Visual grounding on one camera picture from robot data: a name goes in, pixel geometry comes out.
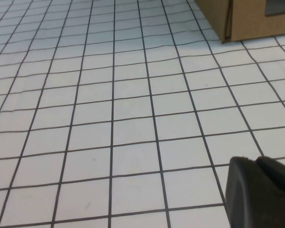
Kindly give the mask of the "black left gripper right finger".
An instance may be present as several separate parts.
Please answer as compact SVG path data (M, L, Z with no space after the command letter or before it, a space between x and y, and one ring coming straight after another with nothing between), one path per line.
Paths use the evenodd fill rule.
M258 157L256 163L267 177L285 193L285 165L266 156Z

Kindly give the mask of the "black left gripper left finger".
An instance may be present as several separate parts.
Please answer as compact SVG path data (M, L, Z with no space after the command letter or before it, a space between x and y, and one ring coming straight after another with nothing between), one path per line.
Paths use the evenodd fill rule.
M232 228L285 228L285 193L256 160L230 159L226 205Z

